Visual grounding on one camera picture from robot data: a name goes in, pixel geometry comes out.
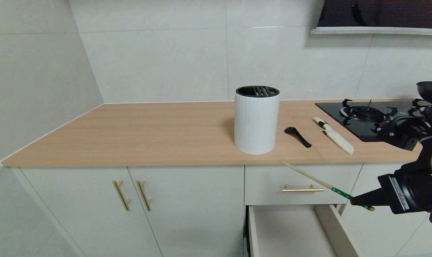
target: black pan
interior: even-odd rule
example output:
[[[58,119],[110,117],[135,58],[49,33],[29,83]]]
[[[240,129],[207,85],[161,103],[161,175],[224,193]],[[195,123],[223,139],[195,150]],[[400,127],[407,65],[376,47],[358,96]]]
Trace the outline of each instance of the black pan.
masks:
[[[425,101],[432,104],[432,81],[422,81],[416,83],[417,92]]]

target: chopstick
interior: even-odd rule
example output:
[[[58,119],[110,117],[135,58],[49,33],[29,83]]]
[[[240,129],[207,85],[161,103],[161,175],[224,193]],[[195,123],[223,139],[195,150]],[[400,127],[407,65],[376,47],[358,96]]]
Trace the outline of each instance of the chopstick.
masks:
[[[282,163],[283,163],[284,165],[288,166],[289,168],[293,169],[294,171],[297,171],[298,173],[302,174],[303,176],[305,176],[305,177],[307,177],[307,178],[309,178],[309,179],[311,179],[311,180],[314,180],[315,182],[317,182],[317,183],[323,185],[324,187],[327,187],[328,189],[332,190],[333,192],[335,192],[335,193],[337,193],[337,194],[339,194],[339,195],[345,197],[345,198],[348,199],[348,200],[351,200],[351,199],[353,198],[352,195],[350,195],[350,194],[348,194],[348,193],[346,193],[346,192],[343,192],[342,190],[340,190],[340,189],[338,189],[338,188],[332,186],[331,184],[329,184],[329,183],[327,183],[327,182],[324,182],[324,181],[318,179],[317,177],[314,177],[314,176],[312,176],[312,175],[310,175],[310,174],[307,174],[307,173],[304,172],[303,170],[301,170],[301,169],[299,169],[299,168],[297,168],[297,167],[295,167],[295,166],[292,166],[291,164],[286,163],[285,161],[282,161]],[[367,206],[367,205],[360,205],[360,206],[366,208],[366,209],[369,210],[369,211],[374,211],[374,210],[375,210],[375,207],[373,207],[373,206]]]

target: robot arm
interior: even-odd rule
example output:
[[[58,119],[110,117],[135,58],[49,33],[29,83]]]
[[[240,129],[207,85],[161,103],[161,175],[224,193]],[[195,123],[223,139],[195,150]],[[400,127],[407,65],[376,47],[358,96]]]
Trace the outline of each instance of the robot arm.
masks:
[[[378,137],[386,143],[412,150],[417,142],[423,149],[416,161],[394,174],[378,177],[380,188],[351,199],[352,205],[389,206],[393,213],[426,211],[432,223],[432,105],[422,117],[398,117],[381,127]]]

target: gold handle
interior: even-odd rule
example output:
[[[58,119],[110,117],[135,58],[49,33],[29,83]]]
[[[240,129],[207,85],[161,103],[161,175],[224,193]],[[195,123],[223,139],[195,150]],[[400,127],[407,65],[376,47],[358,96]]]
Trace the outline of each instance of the gold handle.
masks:
[[[149,203],[151,203],[151,198],[146,199],[145,193],[143,192],[143,188],[141,188],[141,186],[143,186],[144,183],[145,183],[144,180],[142,180],[142,181],[137,180],[136,181],[136,185],[138,186],[138,189],[140,190],[141,197],[143,198],[143,201],[145,202],[146,210],[150,211],[151,209],[149,208]]]
[[[121,184],[122,184],[122,180],[120,180],[118,182],[113,180],[113,185],[115,186],[116,192],[118,192],[118,195],[119,195],[119,198],[121,199],[122,205],[124,206],[126,211],[129,211],[129,207],[127,206],[127,204],[130,202],[130,198],[128,198],[127,200],[124,200],[124,197],[122,196],[122,193],[119,190],[119,186]]]
[[[286,184],[281,192],[324,192],[324,189],[316,188],[314,184],[311,184],[310,188],[289,188],[289,184]]]

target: drawer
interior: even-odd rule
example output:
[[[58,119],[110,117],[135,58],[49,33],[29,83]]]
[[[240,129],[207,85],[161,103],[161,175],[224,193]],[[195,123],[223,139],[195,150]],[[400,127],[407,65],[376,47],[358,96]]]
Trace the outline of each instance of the drawer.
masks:
[[[333,205],[248,207],[251,257],[361,257]]]
[[[294,165],[303,171],[347,193],[356,182],[362,163]],[[309,188],[311,184],[322,192],[282,192],[289,188]],[[346,198],[332,192],[289,167],[281,165],[246,165],[245,205],[322,205],[346,203]]]

